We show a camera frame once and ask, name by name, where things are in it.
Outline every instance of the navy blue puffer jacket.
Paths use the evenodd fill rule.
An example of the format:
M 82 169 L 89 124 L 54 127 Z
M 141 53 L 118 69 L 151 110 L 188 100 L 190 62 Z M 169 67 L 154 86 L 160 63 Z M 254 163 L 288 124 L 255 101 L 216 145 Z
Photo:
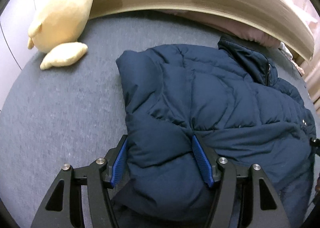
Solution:
M 260 164 L 277 191 L 293 189 L 282 198 L 293 224 L 312 184 L 312 114 L 271 59 L 228 37 L 218 47 L 163 45 L 125 51 L 116 61 L 131 180 L 114 201 L 144 217 L 204 222 L 214 191 L 191 150 L 200 134 L 235 164 Z

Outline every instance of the jacket collar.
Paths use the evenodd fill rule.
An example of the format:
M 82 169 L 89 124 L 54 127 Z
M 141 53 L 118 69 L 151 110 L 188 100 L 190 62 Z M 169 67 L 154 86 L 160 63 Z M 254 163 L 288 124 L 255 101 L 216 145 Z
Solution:
M 268 53 L 265 47 L 252 41 L 223 35 L 218 42 L 218 48 L 227 51 L 229 56 L 250 74 L 254 82 L 265 86 L 276 83 L 278 73 L 271 58 L 263 54 Z

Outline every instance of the blue gripper pad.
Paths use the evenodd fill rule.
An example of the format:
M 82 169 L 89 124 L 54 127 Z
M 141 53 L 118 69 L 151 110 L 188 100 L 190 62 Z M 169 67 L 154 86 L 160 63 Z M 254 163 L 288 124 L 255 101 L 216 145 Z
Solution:
M 112 166 L 112 178 L 110 180 L 111 186 L 114 188 L 121 180 L 125 164 L 127 162 L 127 139 L 123 143 L 121 150 Z
M 195 135 L 192 137 L 191 145 L 202 179 L 209 187 L 212 187 L 214 184 L 212 167 Z

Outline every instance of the plush toy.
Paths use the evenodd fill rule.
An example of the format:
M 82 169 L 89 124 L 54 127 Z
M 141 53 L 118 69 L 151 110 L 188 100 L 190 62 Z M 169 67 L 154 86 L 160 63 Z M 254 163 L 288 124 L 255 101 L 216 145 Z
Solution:
M 68 66 L 78 61 L 87 45 L 77 42 L 89 19 L 93 0 L 44 0 L 29 27 L 28 48 L 47 53 L 40 68 Z

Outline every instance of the jacket zipper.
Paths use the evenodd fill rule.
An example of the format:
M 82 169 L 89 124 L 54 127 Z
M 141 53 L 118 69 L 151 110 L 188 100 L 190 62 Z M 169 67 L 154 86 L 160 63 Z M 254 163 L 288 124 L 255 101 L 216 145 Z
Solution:
M 266 86 L 268 86 L 269 85 L 269 73 L 270 73 L 270 69 L 271 69 L 271 66 L 270 66 L 270 64 L 269 64 L 269 67 L 268 67 L 268 71 L 267 71 L 267 73 L 266 73 Z

